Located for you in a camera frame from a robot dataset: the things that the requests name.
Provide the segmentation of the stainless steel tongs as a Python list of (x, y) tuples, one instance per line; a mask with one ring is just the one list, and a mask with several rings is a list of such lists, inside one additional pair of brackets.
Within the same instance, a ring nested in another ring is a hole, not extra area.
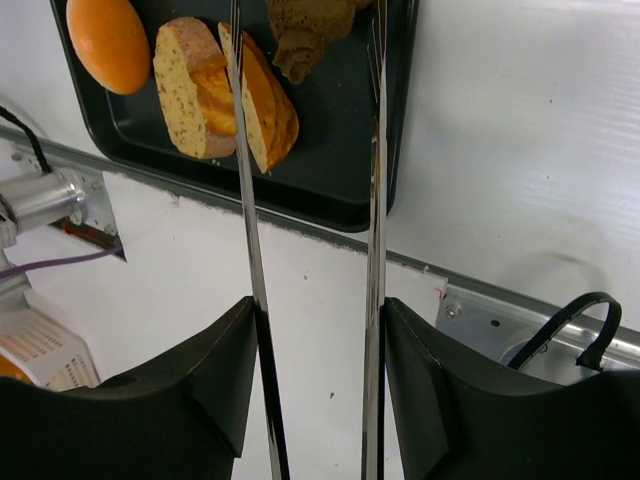
[[(229, 66), (237, 125), (236, 156), (253, 293), (253, 315), (262, 375), (270, 468), (274, 479), (288, 479), (290, 468), (260, 248), (248, 134), (242, 103), (244, 39), (240, 4), (232, 1), (230, 11), (232, 55)], [(382, 310), (386, 287), (385, 222), (388, 186), (387, 30), (388, 3), (377, 1), (372, 20), (373, 43), (370, 61), (374, 110), (362, 410), (361, 477), (363, 479), (382, 479), (384, 477), (385, 360)]]

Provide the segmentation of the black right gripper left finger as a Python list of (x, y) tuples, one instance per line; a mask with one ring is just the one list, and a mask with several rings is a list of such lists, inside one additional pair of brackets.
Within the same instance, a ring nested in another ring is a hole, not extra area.
[(244, 297), (210, 326), (95, 388), (1, 381), (4, 479), (229, 479), (257, 350)]

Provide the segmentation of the brown chocolate croissant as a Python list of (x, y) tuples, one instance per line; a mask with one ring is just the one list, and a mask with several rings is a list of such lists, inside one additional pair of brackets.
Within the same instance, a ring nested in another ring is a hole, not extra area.
[(326, 47), (345, 38), (356, 14), (372, 4), (360, 0), (268, 0), (278, 48), (273, 64), (298, 85), (325, 55)]

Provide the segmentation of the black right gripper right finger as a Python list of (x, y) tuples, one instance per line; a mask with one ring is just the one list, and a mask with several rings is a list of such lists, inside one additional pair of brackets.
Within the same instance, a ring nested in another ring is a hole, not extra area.
[(396, 298), (384, 316), (405, 478), (638, 478), (638, 372), (562, 386), (482, 355)]

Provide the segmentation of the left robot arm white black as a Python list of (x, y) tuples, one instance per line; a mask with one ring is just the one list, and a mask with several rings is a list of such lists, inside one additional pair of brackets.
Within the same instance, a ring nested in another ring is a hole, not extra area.
[(61, 219), (82, 225), (88, 218), (82, 177), (67, 168), (33, 172), (1, 182), (1, 248), (17, 237)]

